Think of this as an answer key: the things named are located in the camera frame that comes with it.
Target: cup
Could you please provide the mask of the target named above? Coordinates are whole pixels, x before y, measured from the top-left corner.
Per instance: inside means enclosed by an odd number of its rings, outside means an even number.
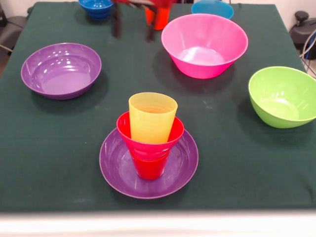
[[[183,123],[175,117],[169,139],[166,143],[148,144],[131,139],[129,112],[117,120],[117,129],[132,156],[137,174],[146,180],[159,178],[168,160],[170,151],[184,133]]]
[[[170,14],[170,8],[160,7],[157,9],[156,22],[154,25],[154,29],[156,31],[162,30],[168,24],[169,14]],[[147,25],[150,25],[154,20],[155,14],[148,7],[145,7],[145,15],[146,15]]]
[[[133,140],[150,144],[168,141],[178,109],[174,99],[164,94],[143,92],[131,96],[128,103]]]

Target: wall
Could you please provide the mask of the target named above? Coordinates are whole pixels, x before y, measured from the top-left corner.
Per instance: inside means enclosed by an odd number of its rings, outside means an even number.
[[[7,17],[13,15],[26,15],[27,8],[36,0],[0,0]],[[67,1],[67,0],[41,0],[41,1]],[[276,4],[281,17],[288,29],[295,24],[294,13],[298,10],[307,11],[311,17],[316,17],[316,0],[232,0],[232,3]]]
[[[232,3],[275,4],[287,29],[296,23],[294,13],[303,10],[316,17],[316,0],[231,0]]]

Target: purple bowl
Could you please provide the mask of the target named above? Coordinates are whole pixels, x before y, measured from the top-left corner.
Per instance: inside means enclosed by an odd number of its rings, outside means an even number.
[[[88,91],[101,71],[99,55],[78,43],[57,43],[29,56],[21,69],[24,84],[56,100],[67,100]]]

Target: green tablecloth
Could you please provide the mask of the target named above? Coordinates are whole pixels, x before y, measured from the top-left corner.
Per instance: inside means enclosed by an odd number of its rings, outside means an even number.
[[[175,5],[171,19],[190,13]],[[89,20],[79,4],[37,3],[0,79],[0,211],[314,208],[315,123],[278,130],[256,116],[247,84],[257,70],[303,70],[274,5],[233,5],[249,36],[247,53],[221,76],[180,73],[160,42],[145,41],[145,16],[123,7],[122,38]],[[103,68],[83,96],[54,101],[21,81],[24,60],[58,42],[94,48]],[[178,117],[199,149],[199,166],[182,190],[157,200],[114,191],[99,169],[100,146],[128,110],[128,98],[155,91],[178,101]]]

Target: light blue bowl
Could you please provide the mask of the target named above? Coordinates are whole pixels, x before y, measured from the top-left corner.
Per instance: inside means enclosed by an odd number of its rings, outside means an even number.
[[[191,7],[191,13],[213,14],[231,19],[234,10],[229,4],[219,0],[201,0],[194,3]]]
[[[114,5],[110,0],[79,0],[79,4],[92,19],[97,21],[109,18]]]

